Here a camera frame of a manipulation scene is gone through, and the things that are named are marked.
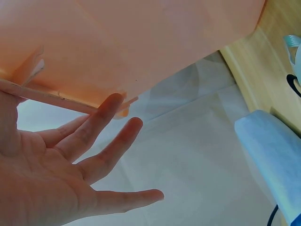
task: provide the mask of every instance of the finger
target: finger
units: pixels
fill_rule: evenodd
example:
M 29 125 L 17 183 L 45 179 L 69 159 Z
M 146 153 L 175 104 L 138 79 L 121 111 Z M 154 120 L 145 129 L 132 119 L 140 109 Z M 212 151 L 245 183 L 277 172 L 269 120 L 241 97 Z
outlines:
M 141 192 L 96 192 L 97 204 L 94 210 L 95 215 L 112 213 L 125 213 L 127 211 L 151 205 L 164 199 L 160 190 L 148 190 Z
M 54 146 L 67 160 L 73 162 L 95 142 L 99 133 L 114 117 L 123 102 L 120 94 L 110 95 L 74 133 Z
M 54 147 L 58 142 L 74 133 L 87 119 L 88 115 L 80 116 L 75 120 L 57 128 L 37 132 L 44 140 L 47 148 Z
M 142 125 L 141 119 L 132 118 L 103 151 L 77 163 L 83 179 L 92 184 L 107 176 L 135 141 Z
M 20 145 L 18 104 L 18 97 L 0 91 L 0 153 L 7 156 L 16 154 Z

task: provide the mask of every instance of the palm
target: palm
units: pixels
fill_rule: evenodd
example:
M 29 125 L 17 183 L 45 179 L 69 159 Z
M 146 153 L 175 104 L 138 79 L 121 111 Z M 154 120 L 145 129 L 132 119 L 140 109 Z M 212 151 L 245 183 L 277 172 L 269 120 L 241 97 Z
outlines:
M 73 164 L 111 120 L 122 102 L 120 95 L 110 96 L 92 116 L 37 133 L 16 130 L 16 97 L 0 92 L 0 101 L 7 110 L 0 113 L 0 180 L 5 182 L 0 188 L 1 225 L 61 225 L 126 212 L 163 198 L 158 190 L 116 193 L 90 187 L 130 147 L 142 126 L 137 118 L 98 155 Z

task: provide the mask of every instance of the black cable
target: black cable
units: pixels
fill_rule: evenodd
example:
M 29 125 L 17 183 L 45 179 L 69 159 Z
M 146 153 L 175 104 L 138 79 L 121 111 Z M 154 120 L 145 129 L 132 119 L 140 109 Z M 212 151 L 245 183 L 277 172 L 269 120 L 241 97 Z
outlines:
M 274 216 L 276 215 L 277 210 L 278 210 L 278 205 L 275 206 L 273 212 L 271 213 L 271 216 L 269 217 L 267 226 L 272 226 L 272 222 L 273 222 Z

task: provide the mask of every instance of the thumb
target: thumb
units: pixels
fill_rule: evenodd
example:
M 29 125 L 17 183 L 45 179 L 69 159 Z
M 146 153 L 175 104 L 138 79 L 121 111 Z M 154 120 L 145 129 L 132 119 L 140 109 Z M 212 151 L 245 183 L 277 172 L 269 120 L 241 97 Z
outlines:
M 0 91 L 0 152 L 14 152 L 19 144 L 17 132 L 17 106 L 21 102 L 19 97 Z

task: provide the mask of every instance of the skin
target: skin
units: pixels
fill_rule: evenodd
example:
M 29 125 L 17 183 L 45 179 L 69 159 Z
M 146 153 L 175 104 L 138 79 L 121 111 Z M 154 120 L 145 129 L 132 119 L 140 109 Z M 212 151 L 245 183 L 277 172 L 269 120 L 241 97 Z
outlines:
M 143 123 L 132 118 L 99 154 L 73 162 L 95 142 L 123 102 L 109 96 L 93 115 L 41 132 L 17 130 L 22 99 L 0 91 L 0 225 L 59 226 L 79 218 L 129 210 L 164 199 L 159 190 L 95 191 L 134 142 Z

